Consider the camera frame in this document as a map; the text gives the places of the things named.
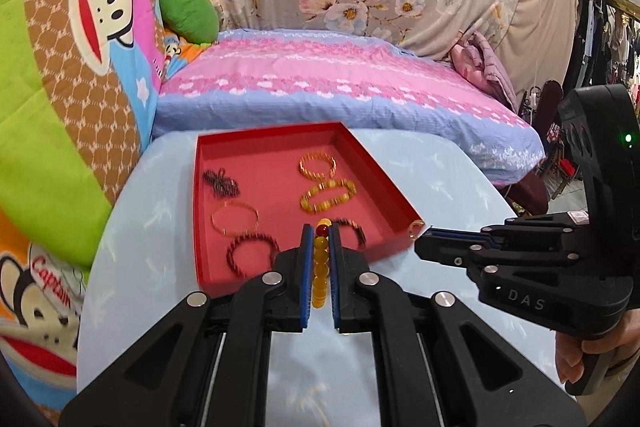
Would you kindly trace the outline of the right hand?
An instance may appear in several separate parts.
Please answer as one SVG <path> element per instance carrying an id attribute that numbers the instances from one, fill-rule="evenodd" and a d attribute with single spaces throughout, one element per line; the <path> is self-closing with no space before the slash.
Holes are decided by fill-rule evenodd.
<path id="1" fill-rule="evenodd" d="M 611 332 L 596 340 L 555 334 L 555 367 L 562 384 L 575 384 L 585 372 L 585 355 L 614 352 L 613 363 L 632 358 L 639 350 L 639 310 L 627 311 Z"/>

